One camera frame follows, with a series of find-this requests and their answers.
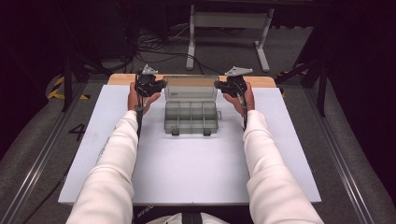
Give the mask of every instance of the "plastic compartment box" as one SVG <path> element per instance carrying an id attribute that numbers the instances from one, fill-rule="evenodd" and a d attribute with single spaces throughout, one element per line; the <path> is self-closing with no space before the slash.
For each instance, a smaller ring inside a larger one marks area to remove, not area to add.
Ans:
<path id="1" fill-rule="evenodd" d="M 202 133 L 210 135 L 218 131 L 216 96 L 218 90 L 212 76 L 168 76 L 165 88 L 166 133 Z"/>

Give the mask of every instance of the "white sleeve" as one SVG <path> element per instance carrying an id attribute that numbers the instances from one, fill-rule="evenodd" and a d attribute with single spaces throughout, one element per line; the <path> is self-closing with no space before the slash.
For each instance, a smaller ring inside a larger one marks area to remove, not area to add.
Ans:
<path id="1" fill-rule="evenodd" d="M 136 130 L 136 113 L 128 111 L 88 174 L 67 223 L 132 223 Z"/>
<path id="2" fill-rule="evenodd" d="M 254 223 L 323 223 L 283 162 L 262 113 L 247 112 L 244 133 Z"/>

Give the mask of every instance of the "white metal frame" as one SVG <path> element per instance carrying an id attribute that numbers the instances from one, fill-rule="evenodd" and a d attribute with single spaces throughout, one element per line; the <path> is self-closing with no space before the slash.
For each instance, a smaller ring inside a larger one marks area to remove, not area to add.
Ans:
<path id="1" fill-rule="evenodd" d="M 270 28 L 274 10 L 269 9 L 268 13 L 225 13 L 225 12 L 195 12 L 194 6 L 191 6 L 190 16 L 190 43 L 188 54 L 194 57 L 195 54 L 195 27 L 226 27 L 226 28 L 250 28 L 262 29 L 262 37 L 260 41 L 255 41 L 255 48 L 259 55 L 263 72 L 269 72 L 270 67 L 265 58 L 262 49 L 265 38 Z M 187 58 L 186 68 L 192 70 L 194 60 L 192 57 Z"/>

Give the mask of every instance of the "wooden edge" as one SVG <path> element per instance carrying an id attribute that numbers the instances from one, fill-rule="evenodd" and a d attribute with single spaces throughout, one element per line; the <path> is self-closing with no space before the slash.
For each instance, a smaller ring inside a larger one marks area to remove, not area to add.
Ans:
<path id="1" fill-rule="evenodd" d="M 157 79 L 163 79 L 163 76 L 172 75 L 155 75 Z M 225 76 L 220 76 L 221 81 L 225 81 Z M 252 87 L 256 88 L 276 88 L 274 79 L 271 77 L 244 77 L 244 80 L 249 82 Z M 108 79 L 108 85 L 129 85 L 134 82 L 134 74 L 113 74 Z"/>

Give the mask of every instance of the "metal rail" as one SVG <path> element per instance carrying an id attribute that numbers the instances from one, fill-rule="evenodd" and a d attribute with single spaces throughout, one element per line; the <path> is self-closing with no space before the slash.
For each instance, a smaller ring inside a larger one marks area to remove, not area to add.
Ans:
<path id="1" fill-rule="evenodd" d="M 326 118 L 323 118 L 318 112 L 317 98 L 314 91 L 312 89 L 305 89 L 304 92 L 309 101 L 309 104 L 312 107 L 312 110 L 315 113 L 316 118 L 318 119 L 318 123 L 329 142 L 329 146 L 331 149 L 330 154 L 332 155 L 335 167 L 337 168 L 337 171 L 341 176 L 341 179 L 346 188 L 346 192 L 349 195 L 349 199 L 352 202 L 353 207 L 355 208 L 356 214 L 358 215 L 360 222 L 364 224 L 374 223 L 370 212 L 363 198 L 361 197 L 361 193 L 355 182 L 355 179 L 353 178 L 352 173 L 350 173 L 347 163 L 344 160 L 341 149 L 338 146 L 334 135 L 332 134 L 332 130 L 330 129 L 328 121 L 326 120 Z"/>
<path id="2" fill-rule="evenodd" d="M 71 112 L 73 111 L 76 103 L 78 102 L 78 97 L 83 93 L 87 84 L 85 83 L 78 83 L 77 87 L 73 94 L 73 99 L 69 108 L 61 114 L 61 116 L 56 121 L 56 124 L 47 139 L 46 144 L 41 149 L 40 153 L 38 154 L 37 158 L 35 159 L 35 163 L 31 167 L 28 175 L 25 177 L 20 189 L 18 190 L 17 195 L 15 196 L 14 200 L 10 204 L 8 210 L 6 211 L 5 215 L 3 216 L 0 223 L 2 224 L 11 224 L 15 223 L 20 214 L 23 206 L 25 205 L 27 199 L 29 198 L 30 194 L 35 187 L 35 184 L 38 181 L 38 178 L 41 176 L 50 155 L 59 139 L 61 131 L 64 128 Z"/>

